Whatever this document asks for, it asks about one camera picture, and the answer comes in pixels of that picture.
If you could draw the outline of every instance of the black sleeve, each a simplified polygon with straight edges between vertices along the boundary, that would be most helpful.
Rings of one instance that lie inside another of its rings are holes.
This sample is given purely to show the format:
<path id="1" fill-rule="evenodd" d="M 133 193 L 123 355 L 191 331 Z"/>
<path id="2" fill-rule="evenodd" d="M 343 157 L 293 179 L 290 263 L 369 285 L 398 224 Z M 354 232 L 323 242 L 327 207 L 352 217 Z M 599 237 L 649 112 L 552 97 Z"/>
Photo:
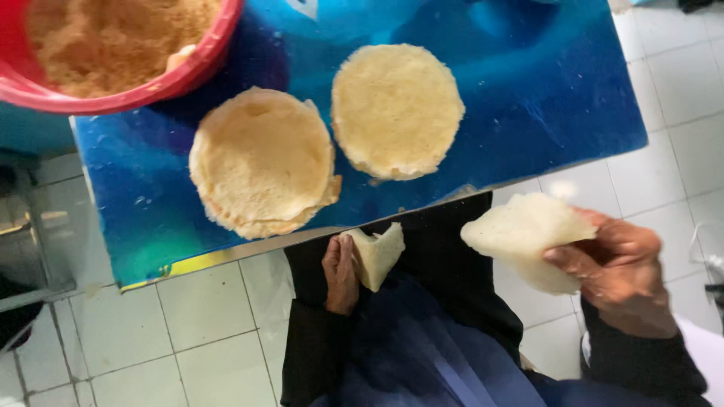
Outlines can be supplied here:
<path id="1" fill-rule="evenodd" d="M 338 387 L 349 354 L 352 320 L 292 302 L 282 367 L 282 405 L 308 407 Z"/>
<path id="2" fill-rule="evenodd" d="M 679 333 L 671 339 L 632 337 L 605 324 L 581 298 L 591 341 L 590 378 L 634 390 L 674 406 L 710 406 L 707 383 Z"/>

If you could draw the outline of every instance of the brown powder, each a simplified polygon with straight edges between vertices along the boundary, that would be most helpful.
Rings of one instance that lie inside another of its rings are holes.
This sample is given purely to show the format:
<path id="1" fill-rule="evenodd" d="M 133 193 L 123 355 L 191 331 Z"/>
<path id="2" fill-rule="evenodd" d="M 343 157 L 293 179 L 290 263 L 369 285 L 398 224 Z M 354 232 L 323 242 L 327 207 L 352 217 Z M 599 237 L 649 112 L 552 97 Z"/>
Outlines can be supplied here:
<path id="1" fill-rule="evenodd" d="M 198 43 L 220 0 L 32 0 L 35 55 L 62 93 L 97 98 L 164 73 L 168 57 Z"/>

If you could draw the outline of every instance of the blue table surface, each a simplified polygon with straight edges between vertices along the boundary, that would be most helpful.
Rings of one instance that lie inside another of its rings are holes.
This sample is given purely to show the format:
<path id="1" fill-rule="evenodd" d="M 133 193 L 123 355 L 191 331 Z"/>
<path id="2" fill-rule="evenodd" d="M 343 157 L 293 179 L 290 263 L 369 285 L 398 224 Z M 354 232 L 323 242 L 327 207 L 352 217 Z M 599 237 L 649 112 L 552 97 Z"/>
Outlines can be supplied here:
<path id="1" fill-rule="evenodd" d="M 209 110 L 256 85 L 311 99 L 329 123 L 334 74 L 370 43 L 430 50 L 456 77 L 466 116 L 439 171 L 417 180 L 373 186 L 337 149 L 340 201 L 307 229 L 362 225 L 462 185 L 645 146 L 607 0 L 547 3 L 247 0 L 229 59 L 207 84 L 135 111 L 75 118 L 117 283 L 161 277 L 175 261 L 245 242 L 207 220 L 189 179 L 188 151 Z"/>

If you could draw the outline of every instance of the red plastic basin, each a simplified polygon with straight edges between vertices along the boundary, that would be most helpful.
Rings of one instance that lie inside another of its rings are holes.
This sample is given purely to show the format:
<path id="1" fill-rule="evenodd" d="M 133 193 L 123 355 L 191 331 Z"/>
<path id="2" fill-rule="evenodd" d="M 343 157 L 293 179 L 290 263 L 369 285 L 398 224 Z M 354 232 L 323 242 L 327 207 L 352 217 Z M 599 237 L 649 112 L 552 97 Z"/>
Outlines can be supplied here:
<path id="1" fill-rule="evenodd" d="M 181 96 L 206 82 L 224 64 L 229 39 L 244 0 L 222 0 L 211 27 L 179 67 L 130 91 L 102 98 L 75 98 L 48 86 L 25 34 L 30 0 L 0 1 L 0 99 L 19 106 L 64 114 L 109 114 Z"/>

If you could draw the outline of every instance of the hand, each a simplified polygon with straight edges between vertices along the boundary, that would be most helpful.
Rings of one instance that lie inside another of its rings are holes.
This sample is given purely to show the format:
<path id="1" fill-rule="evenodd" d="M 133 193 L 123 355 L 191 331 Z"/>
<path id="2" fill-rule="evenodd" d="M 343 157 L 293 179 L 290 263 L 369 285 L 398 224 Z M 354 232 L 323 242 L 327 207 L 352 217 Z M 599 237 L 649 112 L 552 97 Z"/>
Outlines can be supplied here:
<path id="1" fill-rule="evenodd" d="M 656 233 L 595 211 L 576 210 L 599 228 L 596 239 L 549 249 L 546 261 L 581 281 L 581 294 L 611 327 L 638 337 L 676 336 Z"/>
<path id="2" fill-rule="evenodd" d="M 352 254 L 354 242 L 349 235 L 329 239 L 327 253 L 321 260 L 327 278 L 327 311 L 350 316 L 360 298 L 357 260 Z"/>

